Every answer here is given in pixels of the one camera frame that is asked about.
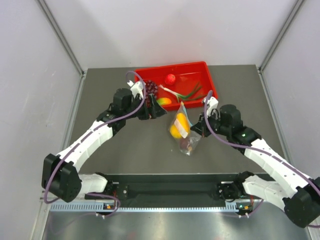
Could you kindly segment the clear zip top bag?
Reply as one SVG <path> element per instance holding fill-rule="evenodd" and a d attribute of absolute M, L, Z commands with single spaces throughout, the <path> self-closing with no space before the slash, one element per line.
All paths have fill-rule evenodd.
<path fill-rule="evenodd" d="M 191 130 L 192 126 L 193 125 L 188 118 L 185 104 L 181 102 L 168 130 L 170 135 L 178 143 L 179 150 L 187 156 L 193 154 L 202 138 L 200 134 Z"/>

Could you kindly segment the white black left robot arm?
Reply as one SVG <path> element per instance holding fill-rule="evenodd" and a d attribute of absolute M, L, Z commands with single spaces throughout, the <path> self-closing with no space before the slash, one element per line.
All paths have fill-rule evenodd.
<path fill-rule="evenodd" d="M 146 95 L 138 87 L 120 88 L 113 96 L 108 109 L 102 112 L 89 129 L 73 144 L 58 154 L 48 154 L 43 161 L 41 186 L 43 200 L 51 193 L 57 199 L 70 203 L 79 195 L 98 194 L 109 198 L 114 191 L 107 177 L 102 173 L 80 174 L 84 163 L 106 141 L 114 137 L 128 119 L 151 120 L 167 114 L 153 94 Z"/>

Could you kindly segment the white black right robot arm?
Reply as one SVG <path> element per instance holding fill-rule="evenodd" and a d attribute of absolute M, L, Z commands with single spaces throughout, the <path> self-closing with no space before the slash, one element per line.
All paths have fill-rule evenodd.
<path fill-rule="evenodd" d="M 264 180 L 243 172 L 234 180 L 233 192 L 239 198 L 253 195 L 278 207 L 300 228 L 314 228 L 320 216 L 320 180 L 288 163 L 255 130 L 243 124 L 240 111 L 232 104 L 217 109 L 217 103 L 204 104 L 203 113 L 192 130 L 204 137 L 213 135 L 260 166 L 271 178 Z"/>

